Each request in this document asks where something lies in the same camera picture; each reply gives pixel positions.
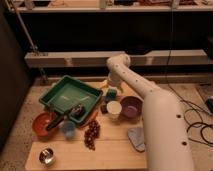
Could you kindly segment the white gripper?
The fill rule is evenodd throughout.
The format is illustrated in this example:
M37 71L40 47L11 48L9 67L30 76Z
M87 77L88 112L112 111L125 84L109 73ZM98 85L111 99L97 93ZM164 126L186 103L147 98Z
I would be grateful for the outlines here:
M109 86L116 87L121 93L124 93L124 89L122 88L122 79L115 73L110 72L108 74L107 80L104 80L100 83L100 88L107 88Z

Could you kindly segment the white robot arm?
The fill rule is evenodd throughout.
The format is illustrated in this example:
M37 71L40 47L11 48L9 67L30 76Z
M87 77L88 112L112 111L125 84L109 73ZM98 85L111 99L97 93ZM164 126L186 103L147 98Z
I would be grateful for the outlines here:
M195 171L183 109L169 90L130 69L131 58L119 54L106 59L107 83L119 87L124 81L142 99L142 116L149 171Z

